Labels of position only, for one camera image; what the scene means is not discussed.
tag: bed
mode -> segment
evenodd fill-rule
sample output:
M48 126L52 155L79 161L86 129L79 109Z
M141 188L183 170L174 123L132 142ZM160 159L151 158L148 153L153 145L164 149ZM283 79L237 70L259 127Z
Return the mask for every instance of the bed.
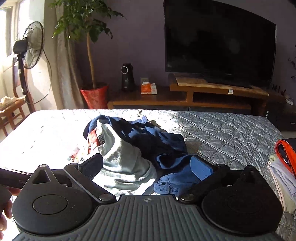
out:
M76 145L85 141L82 132L98 115L136 120L146 116L162 129L184 136L188 153L232 169L255 166L277 194L267 162L281 133L258 116L161 110L47 110L31 114L2 143L0 166L34 172L40 164L63 168ZM286 241L296 240L296 222L283 214L277 233Z

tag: wooden tv stand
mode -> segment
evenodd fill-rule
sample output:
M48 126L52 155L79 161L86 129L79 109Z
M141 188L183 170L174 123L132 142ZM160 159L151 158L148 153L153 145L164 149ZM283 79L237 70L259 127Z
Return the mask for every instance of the wooden tv stand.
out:
M120 91L108 103L108 108L126 105L210 107L251 110L252 115L264 114L268 93L258 87L249 89L211 84L203 79L176 78L174 74L169 74L168 78L169 87L157 86L157 95L141 95L138 86L134 92Z

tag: curtain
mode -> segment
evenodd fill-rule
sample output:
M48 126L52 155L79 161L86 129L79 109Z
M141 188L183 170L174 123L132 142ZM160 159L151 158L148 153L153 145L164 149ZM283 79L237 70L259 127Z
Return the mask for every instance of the curtain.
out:
M56 8L57 19L63 15L63 6ZM60 94L65 109L84 109L80 93L82 86L74 51L74 43L68 38L67 31L57 37L57 68Z

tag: tissue box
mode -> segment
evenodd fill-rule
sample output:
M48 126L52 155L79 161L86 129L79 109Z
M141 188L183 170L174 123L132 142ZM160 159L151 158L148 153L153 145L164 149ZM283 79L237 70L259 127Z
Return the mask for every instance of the tissue box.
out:
M141 85L141 94L150 94L150 95L156 95L157 89L156 84L149 83L149 82L143 82Z

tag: tv screen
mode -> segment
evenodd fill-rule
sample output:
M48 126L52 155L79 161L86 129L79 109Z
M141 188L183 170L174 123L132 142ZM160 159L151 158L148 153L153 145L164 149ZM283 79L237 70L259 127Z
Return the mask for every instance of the tv screen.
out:
M212 0L164 0L166 71L229 77L257 86L272 78L276 25Z

